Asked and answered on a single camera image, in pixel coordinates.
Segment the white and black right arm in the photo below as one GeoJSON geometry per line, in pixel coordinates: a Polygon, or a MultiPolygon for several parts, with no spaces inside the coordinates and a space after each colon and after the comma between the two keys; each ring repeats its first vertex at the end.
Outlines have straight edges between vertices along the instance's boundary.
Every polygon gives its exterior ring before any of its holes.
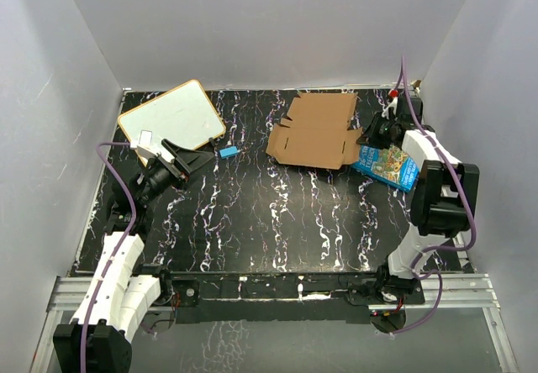
{"type": "Polygon", "coordinates": [[[410,208],[411,226],[376,271],[374,290],[383,302],[413,293],[425,262],[437,250],[467,251],[477,240],[474,213],[480,171],[444,149],[434,130],[381,112],[373,116],[358,144],[396,146],[419,167],[410,208]]]}

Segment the brown cardboard paper box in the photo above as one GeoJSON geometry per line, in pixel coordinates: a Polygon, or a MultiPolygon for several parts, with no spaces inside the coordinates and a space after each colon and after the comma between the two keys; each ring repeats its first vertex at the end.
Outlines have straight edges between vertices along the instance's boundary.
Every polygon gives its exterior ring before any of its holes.
{"type": "Polygon", "coordinates": [[[357,162],[362,129],[351,128],[356,101],[355,93],[298,94],[273,126],[266,153],[281,165],[328,170],[357,162]]]}

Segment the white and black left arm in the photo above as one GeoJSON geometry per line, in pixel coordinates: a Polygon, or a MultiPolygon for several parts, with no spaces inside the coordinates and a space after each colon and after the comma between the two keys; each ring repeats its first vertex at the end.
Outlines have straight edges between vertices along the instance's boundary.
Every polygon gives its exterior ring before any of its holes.
{"type": "Polygon", "coordinates": [[[129,181],[113,165],[103,248],[87,292],[69,323],[56,326],[55,354],[63,372],[127,372],[132,340],[152,304],[174,297],[166,269],[140,265],[138,259],[152,224],[150,205],[167,189],[184,187],[214,154],[190,150],[163,139],[160,147],[131,142],[147,163],[129,181]]]}

